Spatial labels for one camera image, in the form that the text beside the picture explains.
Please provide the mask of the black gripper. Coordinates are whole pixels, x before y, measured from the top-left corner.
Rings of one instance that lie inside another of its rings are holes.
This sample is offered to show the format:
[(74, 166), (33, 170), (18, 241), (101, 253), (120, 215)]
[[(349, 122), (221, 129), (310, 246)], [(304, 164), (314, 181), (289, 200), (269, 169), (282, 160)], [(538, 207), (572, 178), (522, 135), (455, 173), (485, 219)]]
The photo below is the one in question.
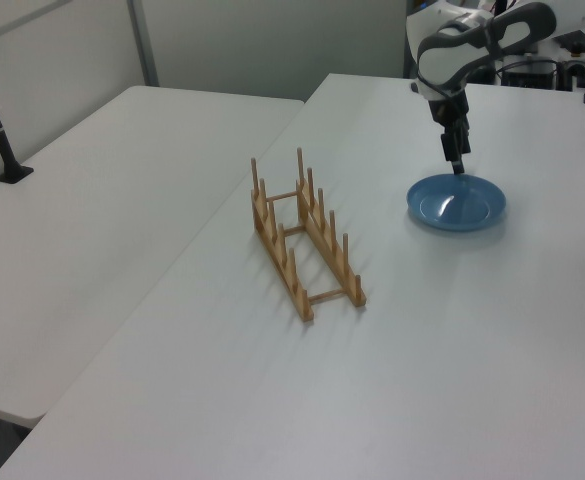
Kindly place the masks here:
[(441, 142), (445, 160), (452, 165), (454, 175), (464, 174), (462, 156), (471, 152), (466, 93), (458, 92), (442, 100), (430, 100), (428, 106), (433, 120), (443, 128)]

